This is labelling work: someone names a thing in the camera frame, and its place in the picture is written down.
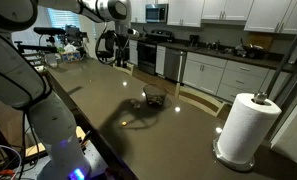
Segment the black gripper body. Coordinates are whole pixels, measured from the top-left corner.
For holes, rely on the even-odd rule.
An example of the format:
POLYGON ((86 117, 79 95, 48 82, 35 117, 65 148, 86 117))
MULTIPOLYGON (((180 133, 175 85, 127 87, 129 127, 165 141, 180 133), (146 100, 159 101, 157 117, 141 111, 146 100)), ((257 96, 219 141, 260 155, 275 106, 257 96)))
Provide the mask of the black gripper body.
POLYGON ((104 59, 112 58, 114 56, 114 43, 117 39, 117 34, 113 30, 108 30, 104 33, 105 49, 104 59))

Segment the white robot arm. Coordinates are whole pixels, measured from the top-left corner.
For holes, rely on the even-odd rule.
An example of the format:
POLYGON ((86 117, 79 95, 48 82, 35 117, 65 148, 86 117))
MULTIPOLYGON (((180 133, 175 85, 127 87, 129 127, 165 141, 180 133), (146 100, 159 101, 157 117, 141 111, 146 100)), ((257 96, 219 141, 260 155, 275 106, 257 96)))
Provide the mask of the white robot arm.
POLYGON ((27 115, 50 161, 37 180, 87 180, 91 165, 76 136, 76 120, 62 99, 12 44, 11 34, 31 27, 40 6, 70 11, 96 23, 130 27, 130 0, 0 0, 0 101, 27 115))

